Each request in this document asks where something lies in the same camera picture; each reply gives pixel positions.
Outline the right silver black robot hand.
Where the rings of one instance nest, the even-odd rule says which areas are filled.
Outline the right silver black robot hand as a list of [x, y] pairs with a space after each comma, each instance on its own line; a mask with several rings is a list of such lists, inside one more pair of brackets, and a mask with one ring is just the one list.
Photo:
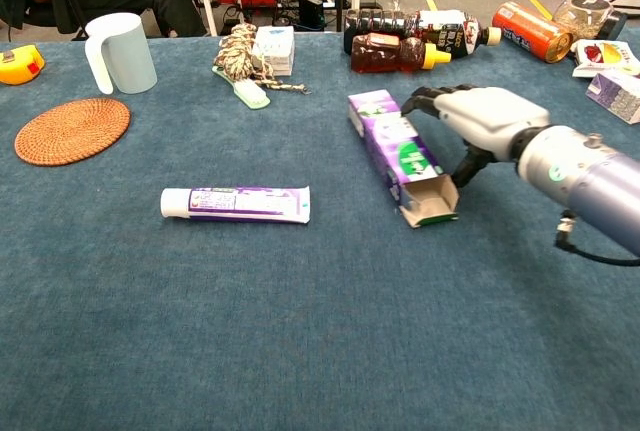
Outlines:
[[463, 140], [466, 155], [451, 175], [458, 188], [490, 163], [518, 161], [533, 137], [551, 125], [545, 108], [500, 87], [422, 86], [401, 105], [403, 116], [415, 110], [437, 118]]

